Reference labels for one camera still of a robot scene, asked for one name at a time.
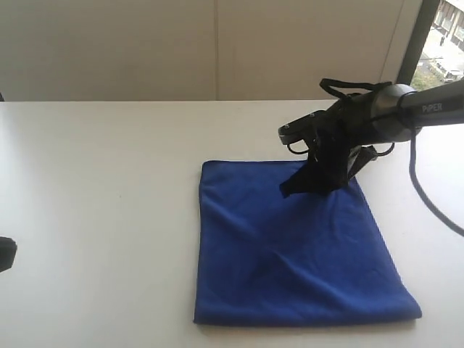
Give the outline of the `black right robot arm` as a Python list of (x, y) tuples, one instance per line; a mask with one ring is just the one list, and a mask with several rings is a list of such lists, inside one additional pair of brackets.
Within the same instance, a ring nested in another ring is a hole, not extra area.
[(410, 141), (424, 127), (463, 123), (461, 80), (416, 91), (405, 84), (348, 83), (324, 78), (320, 87), (337, 98), (278, 129), (281, 143), (306, 144), (307, 160), (280, 185), (292, 194), (329, 194), (345, 187), (381, 156), (376, 144)]

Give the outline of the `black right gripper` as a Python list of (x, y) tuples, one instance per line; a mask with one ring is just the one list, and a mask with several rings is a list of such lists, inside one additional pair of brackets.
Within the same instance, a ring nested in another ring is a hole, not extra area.
[(318, 110), (309, 117), (309, 129), (304, 132), (308, 158), (305, 165), (280, 184), (283, 198), (301, 193), (329, 194), (341, 189), (377, 158), (372, 145), (351, 146), (342, 128), (327, 123), (327, 112)]

